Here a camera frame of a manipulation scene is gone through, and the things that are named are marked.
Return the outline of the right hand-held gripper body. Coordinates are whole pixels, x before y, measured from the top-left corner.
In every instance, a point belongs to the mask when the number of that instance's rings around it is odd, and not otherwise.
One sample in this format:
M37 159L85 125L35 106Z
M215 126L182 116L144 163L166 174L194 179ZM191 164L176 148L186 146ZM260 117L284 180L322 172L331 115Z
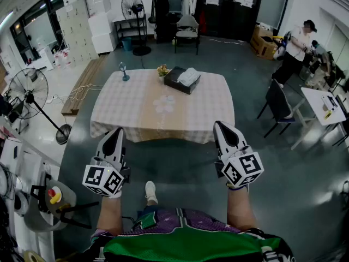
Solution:
M215 162L218 178L225 177L229 188L248 187L264 172L261 158L250 146L223 154Z

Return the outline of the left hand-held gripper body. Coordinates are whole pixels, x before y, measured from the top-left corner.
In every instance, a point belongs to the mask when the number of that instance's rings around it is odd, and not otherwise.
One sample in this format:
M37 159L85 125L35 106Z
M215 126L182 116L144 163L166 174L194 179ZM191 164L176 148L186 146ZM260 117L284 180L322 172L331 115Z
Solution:
M131 169L124 158L122 163L108 163L94 156L85 167L82 184L96 194L109 197L119 192L124 184L130 183L130 175Z

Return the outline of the person's right forearm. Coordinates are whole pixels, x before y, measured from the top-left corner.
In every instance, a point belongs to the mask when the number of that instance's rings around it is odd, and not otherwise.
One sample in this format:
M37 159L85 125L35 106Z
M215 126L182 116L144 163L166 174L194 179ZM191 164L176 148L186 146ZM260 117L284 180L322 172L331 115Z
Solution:
M228 189L227 224L240 231L257 228L257 220L251 208L246 187Z

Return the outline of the person's left forearm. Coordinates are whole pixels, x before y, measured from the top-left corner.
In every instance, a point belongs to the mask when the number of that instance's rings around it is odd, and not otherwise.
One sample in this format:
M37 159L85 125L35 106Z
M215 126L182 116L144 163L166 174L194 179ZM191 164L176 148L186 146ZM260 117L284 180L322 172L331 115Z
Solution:
M114 236L123 233L121 197L103 197L97 229L107 231Z

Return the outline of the table with checked cloth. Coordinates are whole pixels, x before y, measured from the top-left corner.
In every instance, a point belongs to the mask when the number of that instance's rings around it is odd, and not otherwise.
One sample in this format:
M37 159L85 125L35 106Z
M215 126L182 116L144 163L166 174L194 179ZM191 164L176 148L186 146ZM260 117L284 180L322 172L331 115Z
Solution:
M235 124L234 106L225 78L201 72L191 94L161 84L156 69L128 70L110 75L100 91L91 115L91 137L122 127L132 142L182 139L199 144L214 140L213 124ZM167 104L164 96L173 96Z

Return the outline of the person's white shoe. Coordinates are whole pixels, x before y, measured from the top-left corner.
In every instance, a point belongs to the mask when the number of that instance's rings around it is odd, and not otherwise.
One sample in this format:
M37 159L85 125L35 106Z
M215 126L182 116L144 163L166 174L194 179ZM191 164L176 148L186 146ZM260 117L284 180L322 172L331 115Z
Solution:
M156 186L153 181L147 181L145 184L145 194L147 199L147 206L157 205Z

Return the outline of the red and yellow toy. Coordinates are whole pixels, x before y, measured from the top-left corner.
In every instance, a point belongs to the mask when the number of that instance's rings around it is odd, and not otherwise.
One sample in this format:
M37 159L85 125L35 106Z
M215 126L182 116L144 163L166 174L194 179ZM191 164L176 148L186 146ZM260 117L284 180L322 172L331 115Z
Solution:
M59 187L54 186L47 191L48 196L50 197L50 204L54 205L59 203L62 199L62 191Z

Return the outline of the black chair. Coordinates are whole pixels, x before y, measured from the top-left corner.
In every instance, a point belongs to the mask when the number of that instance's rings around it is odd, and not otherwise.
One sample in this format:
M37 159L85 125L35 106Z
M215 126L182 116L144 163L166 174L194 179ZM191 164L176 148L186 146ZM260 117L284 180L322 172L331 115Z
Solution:
M272 82L268 88L266 94L266 103L260 111L257 119L261 117L267 107L270 108L275 124L272 128L264 135L266 138L278 125L284 124L284 128L281 130L279 135L283 134L284 131L293 123L296 122L294 113L299 110L300 106L305 102L303 98L296 106L292 107L287 100L287 97L281 87L281 85L272 79Z

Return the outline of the wooden bench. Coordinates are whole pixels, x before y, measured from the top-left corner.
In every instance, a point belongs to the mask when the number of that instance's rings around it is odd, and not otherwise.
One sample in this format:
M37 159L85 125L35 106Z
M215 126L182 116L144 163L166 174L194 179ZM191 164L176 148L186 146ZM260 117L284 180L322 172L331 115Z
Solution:
M101 90L101 86L94 85L93 82L101 72L107 57L108 54L101 55L86 66L63 105L63 116L76 116L88 92Z

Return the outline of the white wet wipes packet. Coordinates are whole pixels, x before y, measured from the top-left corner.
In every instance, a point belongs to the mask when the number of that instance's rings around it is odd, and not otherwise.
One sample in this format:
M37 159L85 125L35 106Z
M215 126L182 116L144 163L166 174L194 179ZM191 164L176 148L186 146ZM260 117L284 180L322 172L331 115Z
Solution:
M200 73L194 68L188 68L186 71L181 73L178 77L177 82L182 85L189 87L191 86L198 78L200 77Z

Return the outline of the teal lantern ornament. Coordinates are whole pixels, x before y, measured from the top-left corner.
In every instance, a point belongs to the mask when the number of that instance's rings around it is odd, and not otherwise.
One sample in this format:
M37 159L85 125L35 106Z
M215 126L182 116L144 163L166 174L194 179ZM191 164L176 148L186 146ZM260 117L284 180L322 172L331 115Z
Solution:
M127 70L126 64L121 62L119 64L119 70L123 73L122 80L128 81L130 79L130 76L126 73L126 70Z

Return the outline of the black box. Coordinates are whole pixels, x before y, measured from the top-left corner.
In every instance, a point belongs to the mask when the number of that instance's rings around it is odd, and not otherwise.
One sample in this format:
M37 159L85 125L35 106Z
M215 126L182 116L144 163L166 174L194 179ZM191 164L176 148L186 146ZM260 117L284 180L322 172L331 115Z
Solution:
M193 90L196 88L197 84L200 82L200 77L189 87L186 87L182 85L181 83L177 82L178 77L186 71L187 69L180 68L180 67L174 67L164 78L164 84L166 86L172 87L178 91L181 91L186 94L191 94Z

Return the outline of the grey round stool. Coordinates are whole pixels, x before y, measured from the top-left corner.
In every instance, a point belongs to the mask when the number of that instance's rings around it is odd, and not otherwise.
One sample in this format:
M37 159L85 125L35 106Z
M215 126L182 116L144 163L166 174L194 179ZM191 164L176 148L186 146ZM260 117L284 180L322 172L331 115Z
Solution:
M50 203L48 195L49 189L57 187L61 195L60 201L57 203ZM39 204L45 204L47 210L58 219L57 223L52 225L46 221L41 214ZM99 205L98 202L92 202L84 205L77 204L76 193L65 184L55 181L47 180L44 186L31 186L30 199L28 202L28 210L24 215L24 222L29 230L35 233L44 233L49 231L58 231L64 229L68 224L91 229L90 224L83 224L73 219L75 212L91 208Z

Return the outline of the potted orange flowers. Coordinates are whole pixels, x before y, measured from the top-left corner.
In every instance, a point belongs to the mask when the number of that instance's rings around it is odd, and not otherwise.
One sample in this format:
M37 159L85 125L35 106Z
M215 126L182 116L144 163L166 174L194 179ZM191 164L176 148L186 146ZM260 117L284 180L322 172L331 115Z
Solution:
M167 65L165 64L157 67L158 77L161 84L164 83L164 78L170 71L171 69L168 69Z

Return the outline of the green and purple jersey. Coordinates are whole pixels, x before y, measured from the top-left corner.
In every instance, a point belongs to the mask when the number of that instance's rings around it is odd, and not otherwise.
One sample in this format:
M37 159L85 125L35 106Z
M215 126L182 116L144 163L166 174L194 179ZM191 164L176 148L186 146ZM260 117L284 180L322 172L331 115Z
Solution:
M132 228L118 236L97 230L90 258L105 262L295 262L280 237L252 228L240 231L191 209L147 207Z

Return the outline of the brown cardboard box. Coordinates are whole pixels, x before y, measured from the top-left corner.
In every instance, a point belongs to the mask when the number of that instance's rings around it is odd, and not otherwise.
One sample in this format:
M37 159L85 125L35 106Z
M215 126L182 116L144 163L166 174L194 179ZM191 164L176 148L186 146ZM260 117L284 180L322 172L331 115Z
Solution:
M273 32L256 25L250 45L257 57L272 60L278 46L273 40Z

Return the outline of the cluster of white red jugs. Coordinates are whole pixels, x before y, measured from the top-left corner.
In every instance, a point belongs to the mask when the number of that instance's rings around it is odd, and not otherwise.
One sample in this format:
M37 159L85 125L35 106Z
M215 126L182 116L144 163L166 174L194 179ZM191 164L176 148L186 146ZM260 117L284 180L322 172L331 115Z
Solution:
M71 66L69 51L58 51L54 54L54 64L56 68L65 69Z

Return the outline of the black standing fan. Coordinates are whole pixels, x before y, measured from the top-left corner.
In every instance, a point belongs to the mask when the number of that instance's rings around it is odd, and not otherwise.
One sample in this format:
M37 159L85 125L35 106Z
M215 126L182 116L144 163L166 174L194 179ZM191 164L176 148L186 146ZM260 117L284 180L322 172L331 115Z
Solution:
M121 11L129 27L136 30L139 46L133 49L135 56L145 56L151 52L147 46L147 21L142 0L122 0Z
M65 123L58 126L43 110L49 95L49 83L44 73L35 68L25 68L19 71L9 84L7 95L13 111L22 120L30 120L42 114L57 130L56 142L64 145L68 142L71 125Z

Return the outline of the white foam box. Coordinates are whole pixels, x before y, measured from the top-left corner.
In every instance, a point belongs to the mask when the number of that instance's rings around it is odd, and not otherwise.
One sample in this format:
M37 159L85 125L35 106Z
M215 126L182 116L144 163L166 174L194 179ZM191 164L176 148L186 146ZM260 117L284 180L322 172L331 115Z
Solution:
M96 14L88 19L92 36L109 34L112 32L112 11Z
M116 48L116 39L113 32L92 36L92 43L98 54L111 52Z

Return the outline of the white and black device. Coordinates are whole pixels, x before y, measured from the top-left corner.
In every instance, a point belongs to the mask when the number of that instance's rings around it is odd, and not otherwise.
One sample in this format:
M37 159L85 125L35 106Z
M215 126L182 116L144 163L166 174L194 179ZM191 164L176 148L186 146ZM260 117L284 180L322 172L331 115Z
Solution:
M323 101L324 106L329 111L334 111L338 107L333 96L323 95L321 99Z

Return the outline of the grey locker cabinet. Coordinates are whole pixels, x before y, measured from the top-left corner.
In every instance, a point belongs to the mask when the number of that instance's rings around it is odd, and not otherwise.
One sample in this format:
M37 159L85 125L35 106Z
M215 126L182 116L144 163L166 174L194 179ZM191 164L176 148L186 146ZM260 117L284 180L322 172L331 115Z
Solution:
M86 0L76 0L56 11L63 39L69 49L68 57L72 64L97 59L89 27L89 13Z

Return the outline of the grey padded chair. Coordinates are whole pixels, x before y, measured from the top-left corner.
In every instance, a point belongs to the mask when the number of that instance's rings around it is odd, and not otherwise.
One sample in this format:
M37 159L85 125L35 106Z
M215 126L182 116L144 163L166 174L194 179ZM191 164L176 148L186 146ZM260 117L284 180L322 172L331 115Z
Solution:
M176 33L174 38L177 44L174 45L174 52L177 52L177 45L180 39L188 39L195 42L196 55L200 44L200 29L199 24L192 15L183 15L176 23Z

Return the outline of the black double door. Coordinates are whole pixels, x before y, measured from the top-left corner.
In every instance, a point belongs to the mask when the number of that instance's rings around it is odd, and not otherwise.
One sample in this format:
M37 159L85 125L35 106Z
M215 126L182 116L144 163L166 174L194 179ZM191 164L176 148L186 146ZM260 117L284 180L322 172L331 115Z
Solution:
M204 15L205 35L249 42L257 20L261 0L254 0L252 8L235 0L219 0L219 5L199 0Z

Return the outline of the black shelf table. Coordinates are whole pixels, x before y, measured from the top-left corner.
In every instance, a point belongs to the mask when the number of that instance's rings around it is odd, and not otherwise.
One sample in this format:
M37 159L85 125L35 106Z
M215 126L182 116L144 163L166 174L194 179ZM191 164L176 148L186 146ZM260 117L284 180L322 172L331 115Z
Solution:
M116 44L117 47L123 47L122 40L126 37L131 38L133 45L144 45L148 41L147 32L147 17L146 15L137 23L137 19L125 20L116 17L112 21L116 30Z

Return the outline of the dark framed glass door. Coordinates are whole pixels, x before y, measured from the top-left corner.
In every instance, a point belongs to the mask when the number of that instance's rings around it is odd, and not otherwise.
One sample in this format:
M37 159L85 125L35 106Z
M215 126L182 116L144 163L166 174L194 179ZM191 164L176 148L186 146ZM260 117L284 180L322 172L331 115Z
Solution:
M63 6L63 0L40 0L10 27L24 64L40 59L40 51L46 47L52 53L65 47L56 14Z

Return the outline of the black clothes rack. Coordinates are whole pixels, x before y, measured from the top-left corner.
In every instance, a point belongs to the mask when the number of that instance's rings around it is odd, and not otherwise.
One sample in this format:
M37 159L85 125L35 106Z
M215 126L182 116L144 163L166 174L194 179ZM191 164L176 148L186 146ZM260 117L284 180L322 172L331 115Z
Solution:
M168 43L171 42L172 39L175 37L175 31L176 31L176 23L180 20L182 17L181 9L182 9L182 0L168 0L169 1L169 21L170 21L170 37L168 40L160 43ZM148 18L148 22L154 25L154 39L157 42L157 35L155 32L155 0L152 0L152 7L151 7L151 16Z

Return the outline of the black hanging coat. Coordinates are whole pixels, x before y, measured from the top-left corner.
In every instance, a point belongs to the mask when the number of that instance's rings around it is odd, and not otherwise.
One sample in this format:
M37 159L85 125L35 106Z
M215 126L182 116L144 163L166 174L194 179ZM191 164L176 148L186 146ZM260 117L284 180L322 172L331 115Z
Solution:
M155 32L157 42L164 42L170 37L170 21L169 21L169 1L155 0Z

